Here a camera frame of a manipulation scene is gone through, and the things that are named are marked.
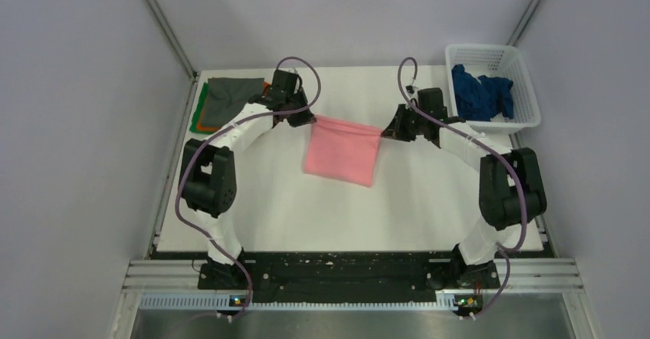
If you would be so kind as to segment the pink t shirt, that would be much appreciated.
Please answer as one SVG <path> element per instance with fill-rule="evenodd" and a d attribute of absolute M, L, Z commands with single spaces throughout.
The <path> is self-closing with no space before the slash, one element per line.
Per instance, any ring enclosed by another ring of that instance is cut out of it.
<path fill-rule="evenodd" d="M 381 132 L 378 127 L 318 116 L 311 126 L 303 171 L 371 187 Z"/>

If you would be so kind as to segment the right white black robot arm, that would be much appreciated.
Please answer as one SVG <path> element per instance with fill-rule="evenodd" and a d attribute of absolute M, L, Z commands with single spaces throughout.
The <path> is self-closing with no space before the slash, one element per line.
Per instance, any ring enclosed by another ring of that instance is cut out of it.
<path fill-rule="evenodd" d="M 516 252 L 529 223 L 547 210 L 536 153 L 494 142 L 460 117 L 449 117 L 438 88 L 418 91 L 399 104 L 382 137 L 412 142 L 423 137 L 478 173 L 480 215 L 452 249 L 451 280 L 469 287 L 497 253 Z"/>

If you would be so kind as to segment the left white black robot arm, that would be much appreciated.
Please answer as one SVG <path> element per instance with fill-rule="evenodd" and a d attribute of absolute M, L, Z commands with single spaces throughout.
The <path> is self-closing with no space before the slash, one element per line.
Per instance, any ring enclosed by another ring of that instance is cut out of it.
<path fill-rule="evenodd" d="M 198 220 L 208 239 L 208 263 L 228 288 L 243 283 L 246 268 L 235 259 L 243 252 L 228 210 L 237 195 L 235 156 L 279 123 L 291 127 L 314 123 L 307 109 L 303 80 L 293 71 L 276 70 L 262 78 L 210 78 L 199 95 L 195 124 L 212 141 L 185 142 L 179 173 L 179 204 Z"/>

